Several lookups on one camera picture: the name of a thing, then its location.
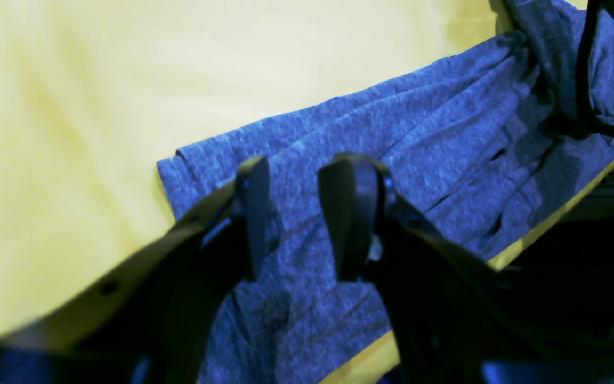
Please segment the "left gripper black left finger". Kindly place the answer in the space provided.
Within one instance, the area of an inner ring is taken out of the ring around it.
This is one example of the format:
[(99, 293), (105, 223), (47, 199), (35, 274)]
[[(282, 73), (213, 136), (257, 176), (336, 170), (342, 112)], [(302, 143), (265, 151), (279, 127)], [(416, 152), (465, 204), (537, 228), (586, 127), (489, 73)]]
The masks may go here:
[(0, 336), (0, 383), (195, 383), (219, 307), (258, 278), (270, 165), (252, 156), (161, 238)]

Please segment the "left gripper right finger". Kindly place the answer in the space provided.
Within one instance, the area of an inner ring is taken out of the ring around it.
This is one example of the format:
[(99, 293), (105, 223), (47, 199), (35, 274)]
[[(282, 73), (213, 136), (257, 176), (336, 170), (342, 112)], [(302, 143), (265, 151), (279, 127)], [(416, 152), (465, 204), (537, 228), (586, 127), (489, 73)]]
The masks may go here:
[(557, 246), (494, 270), (366, 155), (335, 155), (318, 190), (336, 274), (375, 285), (404, 383), (614, 383), (614, 259)]

